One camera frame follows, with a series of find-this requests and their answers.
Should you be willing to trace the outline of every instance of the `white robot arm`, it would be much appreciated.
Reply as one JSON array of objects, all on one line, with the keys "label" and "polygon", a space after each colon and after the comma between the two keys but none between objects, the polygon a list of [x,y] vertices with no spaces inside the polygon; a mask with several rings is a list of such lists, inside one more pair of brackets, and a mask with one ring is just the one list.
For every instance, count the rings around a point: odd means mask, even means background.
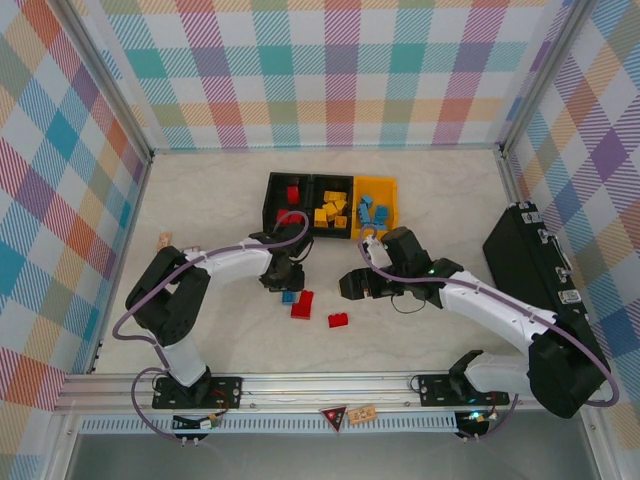
[{"label": "white robot arm", "polygon": [[[302,228],[291,224],[277,234],[253,234],[238,244],[241,248],[226,248],[223,250],[227,251],[205,258],[171,282],[177,284],[173,292],[165,287],[134,313],[138,325],[153,335],[168,374],[184,395],[193,399],[194,405],[206,395],[211,376],[191,334],[208,288],[253,277],[271,291],[302,290],[304,272],[295,258],[310,246],[310,235],[286,248],[247,248],[281,244],[301,234]],[[165,282],[178,267],[204,255],[205,252],[184,254],[175,247],[160,250],[127,297],[127,309]]]},{"label": "white robot arm", "polygon": [[[605,377],[594,363],[548,326],[533,320],[535,315],[564,330],[608,369],[584,314],[576,310],[558,315],[533,307],[486,285],[451,260],[432,261],[406,227],[396,228],[380,240],[369,236],[364,246],[371,264],[390,277],[398,280],[401,279],[398,277],[434,277],[452,282],[403,283],[384,278],[371,268],[362,268],[340,280],[343,297],[359,300],[410,291],[419,300],[460,313],[494,331],[522,353],[522,356],[493,356],[474,350],[465,355],[449,372],[451,388],[461,401],[478,392],[533,396],[552,413],[570,418],[594,394],[601,394],[598,389]],[[512,306],[500,300],[505,298]]]}]

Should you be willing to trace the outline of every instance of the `warning sticker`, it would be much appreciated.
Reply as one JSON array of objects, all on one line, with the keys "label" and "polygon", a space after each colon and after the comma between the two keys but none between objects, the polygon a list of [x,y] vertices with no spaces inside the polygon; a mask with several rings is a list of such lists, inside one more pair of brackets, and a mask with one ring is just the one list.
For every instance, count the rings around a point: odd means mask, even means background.
[{"label": "warning sticker", "polygon": [[346,416],[345,414],[347,413],[347,406],[325,408],[324,410],[320,410],[320,413],[322,413],[327,422],[329,422],[331,428],[333,428],[336,433],[340,433],[344,417]]}]

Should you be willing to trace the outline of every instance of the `plaid fabric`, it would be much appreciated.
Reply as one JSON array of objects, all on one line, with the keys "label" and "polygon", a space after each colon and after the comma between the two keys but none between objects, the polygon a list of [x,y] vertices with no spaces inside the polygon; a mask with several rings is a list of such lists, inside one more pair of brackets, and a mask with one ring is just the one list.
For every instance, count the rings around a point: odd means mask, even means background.
[{"label": "plaid fabric", "polygon": [[149,137],[173,149],[494,143],[559,5],[92,0],[103,22],[74,3]]},{"label": "plaid fabric", "polygon": [[525,196],[571,257],[626,389],[610,412],[640,466],[640,2],[601,1],[515,148]]},{"label": "plaid fabric", "polygon": [[0,4],[0,478],[32,478],[143,163],[45,0]]}]

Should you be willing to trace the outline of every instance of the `marble surface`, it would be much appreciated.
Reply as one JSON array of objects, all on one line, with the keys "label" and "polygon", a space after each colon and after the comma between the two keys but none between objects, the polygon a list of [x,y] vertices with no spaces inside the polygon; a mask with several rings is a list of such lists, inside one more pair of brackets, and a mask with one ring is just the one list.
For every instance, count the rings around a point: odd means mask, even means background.
[{"label": "marble surface", "polygon": [[[262,229],[271,171],[393,176],[400,225],[415,233],[432,258],[448,257],[491,282],[482,243],[507,205],[493,152],[265,151],[166,155],[156,158],[135,226],[122,280],[97,363],[98,373],[138,372],[159,365],[150,347],[111,337],[124,299],[155,255],[158,235],[173,232],[180,248],[235,244]],[[428,304],[402,315],[389,299],[352,302],[338,280],[364,266],[356,243],[317,239],[304,262],[306,288],[315,292],[312,318],[290,318],[280,294],[257,279],[241,279],[205,297],[194,328],[213,371],[238,373],[448,369],[471,349],[515,351],[469,319]],[[421,305],[411,296],[398,308]],[[348,327],[328,328],[327,316],[347,312]],[[142,330],[131,320],[124,333]]]}]

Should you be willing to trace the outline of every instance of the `lego brick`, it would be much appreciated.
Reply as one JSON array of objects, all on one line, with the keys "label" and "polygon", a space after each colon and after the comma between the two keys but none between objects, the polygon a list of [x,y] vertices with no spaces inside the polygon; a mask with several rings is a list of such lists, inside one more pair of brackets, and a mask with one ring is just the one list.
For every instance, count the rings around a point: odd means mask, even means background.
[{"label": "lego brick", "polygon": [[291,215],[289,218],[287,218],[287,220],[289,220],[289,225],[291,225],[292,223],[304,223],[302,215],[298,215],[297,213]]},{"label": "lego brick", "polygon": [[366,203],[358,205],[358,217],[360,218],[360,225],[371,223],[371,217],[369,217],[369,209]]},{"label": "lego brick", "polygon": [[373,197],[371,195],[363,195],[360,197],[360,203],[364,203],[367,206],[367,209],[369,209],[373,205]]},{"label": "lego brick", "polygon": [[311,305],[294,303],[293,305],[291,305],[291,318],[297,318],[299,320],[310,320]]},{"label": "lego brick", "polygon": [[282,292],[282,303],[283,305],[293,305],[296,302],[296,294],[295,292],[284,291]]},{"label": "lego brick", "polygon": [[336,200],[335,202],[333,202],[333,204],[336,206],[336,210],[338,210],[338,215],[343,215],[344,209],[347,207],[347,201]]},{"label": "lego brick", "polygon": [[346,313],[329,315],[329,328],[346,327],[347,325],[349,325],[349,315]]},{"label": "lego brick", "polygon": [[287,187],[287,201],[289,205],[298,205],[300,203],[300,191],[298,187]]},{"label": "lego brick", "polygon": [[376,211],[373,214],[374,221],[377,223],[383,223],[387,218],[389,218],[389,208],[385,205],[376,206]]},{"label": "lego brick", "polygon": [[325,202],[337,202],[338,200],[347,201],[347,194],[344,192],[332,192],[327,190],[324,192]]},{"label": "lego brick", "polygon": [[313,302],[313,292],[303,290],[300,293],[300,300],[291,306],[291,318],[309,320],[311,318],[311,303]]},{"label": "lego brick", "polygon": [[303,290],[302,293],[300,293],[298,303],[311,306],[311,302],[313,302],[313,292],[311,290]]},{"label": "lego brick", "polygon": [[315,209],[315,214],[313,216],[313,226],[323,228],[329,227],[329,222],[327,222],[327,211],[325,209]]},{"label": "lego brick", "polygon": [[[284,217],[287,213],[289,213],[289,210],[284,210],[284,209],[278,210],[278,215],[276,216],[276,222],[279,222],[280,219]],[[291,217],[285,218],[280,225],[283,225],[283,226],[289,225],[289,222],[291,222]]]},{"label": "lego brick", "polygon": [[336,215],[336,219],[333,222],[335,228],[347,228],[347,217],[342,215]]},{"label": "lego brick", "polygon": [[338,214],[338,209],[333,203],[325,203],[322,208],[327,212],[327,221],[333,222]]}]

